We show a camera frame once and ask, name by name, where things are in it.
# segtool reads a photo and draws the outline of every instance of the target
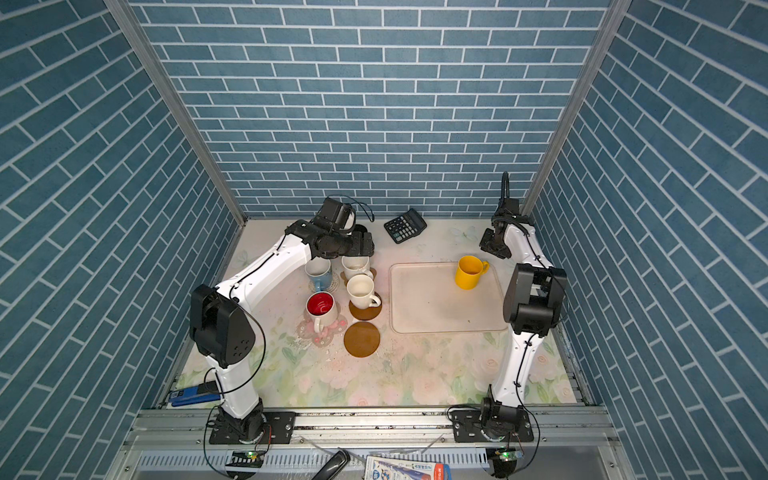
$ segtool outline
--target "brick wall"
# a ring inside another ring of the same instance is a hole
[[[235,226],[101,0],[0,12],[0,478],[90,478]]]
[[[258,3],[131,2],[250,216],[477,217],[499,172],[525,195],[609,1]]]
[[[767,26],[634,0],[535,211],[638,478],[768,478]]]

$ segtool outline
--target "calculator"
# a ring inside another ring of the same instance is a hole
[[[414,209],[384,223],[384,228],[395,243],[403,243],[409,238],[419,235],[426,227],[427,223]]]

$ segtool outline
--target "beige tray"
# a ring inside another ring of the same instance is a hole
[[[396,263],[389,269],[390,322],[397,333],[503,330],[502,289],[493,265],[472,290],[454,282],[456,262]]]

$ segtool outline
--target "brown coaster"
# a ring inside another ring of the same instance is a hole
[[[344,347],[351,356],[365,358],[379,348],[381,335],[375,325],[368,322],[353,323],[344,334]]]
[[[374,292],[379,298],[382,296],[379,295],[377,292]],[[352,300],[349,301],[349,312],[357,318],[358,320],[373,320],[379,314],[382,312],[382,305],[379,306],[370,306],[366,309],[359,309],[355,306],[354,303],[352,303]]]
[[[373,273],[373,279],[376,280],[376,269],[372,268],[371,273]],[[344,281],[344,285],[346,285],[349,282],[349,280],[347,280],[346,278],[346,272],[341,272],[339,276],[341,276],[341,280]]]

